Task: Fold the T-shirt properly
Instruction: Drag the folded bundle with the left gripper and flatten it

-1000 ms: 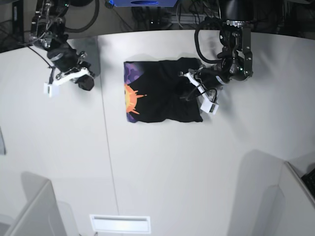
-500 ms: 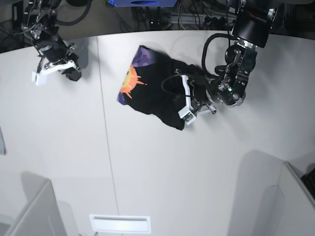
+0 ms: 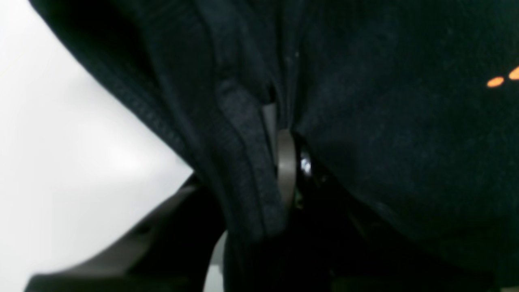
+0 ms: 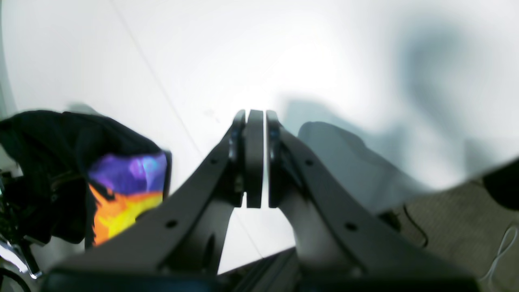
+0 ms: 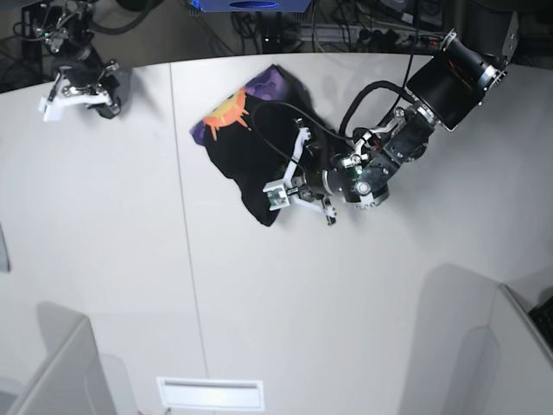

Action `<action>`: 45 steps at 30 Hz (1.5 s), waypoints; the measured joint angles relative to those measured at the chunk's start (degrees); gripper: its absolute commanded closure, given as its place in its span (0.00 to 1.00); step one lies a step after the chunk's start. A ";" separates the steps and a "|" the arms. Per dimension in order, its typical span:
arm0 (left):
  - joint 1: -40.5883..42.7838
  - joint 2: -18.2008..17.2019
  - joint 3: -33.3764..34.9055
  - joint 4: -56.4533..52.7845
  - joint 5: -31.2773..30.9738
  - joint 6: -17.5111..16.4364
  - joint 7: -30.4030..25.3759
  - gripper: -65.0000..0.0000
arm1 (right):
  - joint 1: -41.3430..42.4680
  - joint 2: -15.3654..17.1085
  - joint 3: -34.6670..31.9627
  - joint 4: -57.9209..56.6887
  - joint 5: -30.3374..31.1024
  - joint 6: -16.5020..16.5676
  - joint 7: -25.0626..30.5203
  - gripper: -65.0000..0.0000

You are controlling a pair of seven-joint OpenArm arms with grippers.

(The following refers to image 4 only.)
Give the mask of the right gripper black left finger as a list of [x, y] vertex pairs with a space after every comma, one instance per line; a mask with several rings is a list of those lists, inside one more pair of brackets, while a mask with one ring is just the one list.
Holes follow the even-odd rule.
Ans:
[[264, 114], [241, 110], [189, 179], [131, 228], [60, 264], [43, 292], [213, 292], [233, 210], [262, 201]]

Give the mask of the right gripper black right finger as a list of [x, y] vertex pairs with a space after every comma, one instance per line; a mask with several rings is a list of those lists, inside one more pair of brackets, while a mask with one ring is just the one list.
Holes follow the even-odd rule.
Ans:
[[364, 209], [317, 155], [266, 112], [269, 205], [293, 228], [301, 292], [477, 292], [467, 271]]

